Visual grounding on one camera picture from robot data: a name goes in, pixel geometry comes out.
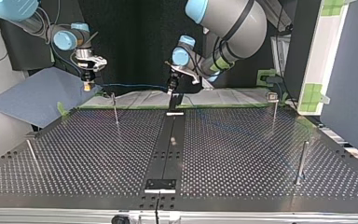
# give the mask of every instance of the green tape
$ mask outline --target green tape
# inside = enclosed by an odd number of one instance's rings
[[[277,70],[275,69],[258,70],[256,85],[258,87],[273,87],[274,84],[268,84],[267,82],[261,80],[261,77],[275,77],[276,74],[277,74]]]
[[[244,104],[244,105],[179,105],[178,109],[192,109],[192,108],[262,108],[268,107],[271,104]],[[79,109],[115,109],[112,105],[85,105]],[[117,106],[116,109],[129,109],[129,110],[156,110],[168,109],[167,105],[141,105],[141,106]]]
[[[304,93],[302,95],[300,111],[302,112],[316,112],[318,104],[322,100],[322,84],[309,83],[305,85]]]
[[[219,58],[217,61],[216,61],[216,64],[222,68],[222,69],[228,69],[230,68],[230,65],[229,63],[226,63],[225,60],[223,58]],[[220,69],[217,68],[216,65],[212,65],[212,67],[210,68],[212,71],[214,72],[219,72]]]
[[[61,116],[66,116],[69,114],[69,111],[65,110],[65,107],[63,106],[63,103],[58,102],[57,103],[57,109],[60,112]]]
[[[323,17],[339,16],[341,14],[342,7],[344,6],[344,0],[324,0],[324,8],[322,9]]]

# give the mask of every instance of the gray fabric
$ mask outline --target gray fabric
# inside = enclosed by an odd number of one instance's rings
[[[85,92],[79,77],[48,68],[0,94],[0,112],[45,128],[61,116],[58,102],[70,110],[87,102],[100,89]]]
[[[358,1],[350,4],[321,120],[358,148]]]
[[[203,90],[198,94],[187,94],[182,105],[258,105],[266,104],[266,89]],[[117,106],[124,108],[168,107],[170,95],[162,91],[135,91],[117,97]],[[113,100],[95,96],[82,107],[111,107]]]

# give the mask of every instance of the robotic arm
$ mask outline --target robotic arm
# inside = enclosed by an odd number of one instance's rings
[[[266,38],[266,14],[255,0],[188,0],[186,14],[218,38],[213,53],[202,58],[193,51],[195,39],[180,37],[172,53],[169,93],[176,90],[182,75],[193,77],[193,84],[200,83],[200,76],[214,82],[237,60],[254,55]]]
[[[0,18],[19,26],[30,35],[46,39],[48,44],[54,43],[61,50],[73,50],[76,66],[82,70],[85,91],[93,88],[95,73],[107,65],[107,60],[93,54],[93,36],[90,36],[86,23],[72,23],[70,26],[51,24],[37,0],[0,0]]]

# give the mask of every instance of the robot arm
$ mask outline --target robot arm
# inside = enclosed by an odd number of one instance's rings
[[[186,14],[218,39],[213,53],[202,58],[193,51],[196,41],[181,36],[172,53],[170,92],[178,86],[181,75],[192,76],[193,84],[200,83],[199,76],[214,82],[237,60],[254,55],[266,38],[266,14],[255,0],[188,0]]]
[[[107,65],[107,60],[93,54],[93,36],[90,36],[86,23],[72,23],[70,27],[51,24],[37,0],[0,0],[0,18],[19,26],[30,35],[46,39],[47,44],[53,43],[61,50],[73,50],[76,65],[82,70],[85,91],[92,89],[95,73]]]

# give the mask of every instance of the blue cable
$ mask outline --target blue cable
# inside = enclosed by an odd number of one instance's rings
[[[148,84],[103,84],[102,87],[124,87],[124,88],[136,88],[136,87],[147,87],[147,88],[156,88],[161,90],[167,90],[168,88],[163,86],[156,86],[156,85],[148,85]]]

